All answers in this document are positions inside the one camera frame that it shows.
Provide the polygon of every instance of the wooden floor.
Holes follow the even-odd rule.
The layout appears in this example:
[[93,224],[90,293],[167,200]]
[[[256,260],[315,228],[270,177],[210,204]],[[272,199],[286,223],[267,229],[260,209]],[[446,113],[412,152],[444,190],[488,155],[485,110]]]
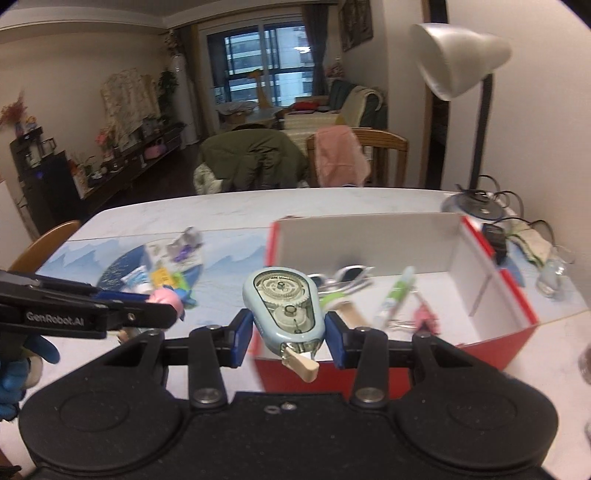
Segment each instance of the wooden floor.
[[119,192],[105,203],[101,210],[195,195],[193,171],[197,167],[199,145],[190,145],[162,159],[141,177],[131,188]]

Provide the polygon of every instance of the pink towel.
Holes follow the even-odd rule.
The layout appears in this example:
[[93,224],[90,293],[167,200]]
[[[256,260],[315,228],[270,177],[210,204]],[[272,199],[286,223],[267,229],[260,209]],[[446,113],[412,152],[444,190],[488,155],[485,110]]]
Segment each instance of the pink towel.
[[370,172],[359,140],[347,125],[316,131],[316,174],[321,187],[362,187]]

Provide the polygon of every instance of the light blue plastic casing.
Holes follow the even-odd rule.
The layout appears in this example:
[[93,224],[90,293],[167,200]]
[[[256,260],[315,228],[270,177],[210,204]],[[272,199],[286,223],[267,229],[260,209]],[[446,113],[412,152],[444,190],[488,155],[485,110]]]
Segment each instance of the light blue plastic casing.
[[[256,279],[266,273],[295,275],[299,277],[302,283],[307,285],[310,293],[309,302],[313,312],[313,327],[310,330],[303,333],[291,333],[277,325],[269,308],[267,308],[267,305],[255,287]],[[246,308],[254,315],[256,328],[261,334],[265,345],[274,354],[281,356],[282,345],[285,344],[297,344],[297,353],[312,352],[314,354],[322,344],[324,340],[324,313],[320,308],[318,289],[314,282],[302,272],[285,267],[269,267],[258,270],[252,273],[244,282],[242,298],[244,299]]]

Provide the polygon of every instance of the cable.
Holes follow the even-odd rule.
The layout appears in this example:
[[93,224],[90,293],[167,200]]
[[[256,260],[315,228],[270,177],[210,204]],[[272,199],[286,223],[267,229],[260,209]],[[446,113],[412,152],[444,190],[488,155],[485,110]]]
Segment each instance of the cable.
[[498,192],[495,192],[493,194],[493,196],[494,196],[494,198],[496,200],[496,199],[498,199],[499,195],[504,195],[505,196],[505,200],[506,200],[506,205],[503,206],[503,208],[507,208],[511,204],[511,202],[509,201],[509,197],[508,197],[508,194],[509,193],[512,194],[517,199],[517,201],[519,202],[519,216],[520,217],[525,216],[525,207],[523,205],[523,200],[513,190],[500,190]]
[[497,182],[497,180],[494,177],[491,177],[490,175],[478,175],[478,178],[483,178],[483,179],[490,179],[492,180],[492,182],[495,184],[495,188],[496,191],[498,192],[501,189],[501,186],[499,185],[499,182]]
[[496,220],[492,223],[494,225],[495,223],[504,222],[505,220],[521,220],[522,222],[527,223],[527,225],[533,230],[535,230],[534,225],[536,225],[537,223],[541,223],[546,227],[546,230],[548,230],[548,233],[550,234],[550,242],[552,243],[552,245],[556,245],[556,238],[554,237],[554,231],[552,230],[552,227],[550,226],[550,224],[548,222],[546,222],[546,220],[534,220],[533,222],[529,222],[522,217],[510,216],[510,217],[502,218],[500,220]]

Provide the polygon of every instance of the red box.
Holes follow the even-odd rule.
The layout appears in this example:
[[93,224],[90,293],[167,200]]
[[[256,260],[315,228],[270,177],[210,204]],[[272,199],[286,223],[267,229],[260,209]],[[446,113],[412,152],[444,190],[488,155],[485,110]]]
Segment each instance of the red box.
[[[267,245],[268,266],[306,274],[331,274],[353,264],[374,267],[374,284],[351,296],[366,317],[379,308],[395,276],[415,266],[417,288],[440,318],[441,338],[504,369],[538,320],[509,272],[498,270],[492,257],[480,232],[455,213],[288,218],[272,225]],[[318,378],[309,384],[284,367],[258,334],[252,351],[266,391],[340,391],[348,397],[352,388],[355,370],[336,369],[326,346],[316,356]],[[391,398],[403,395],[410,386],[407,369],[390,369],[389,384]]]

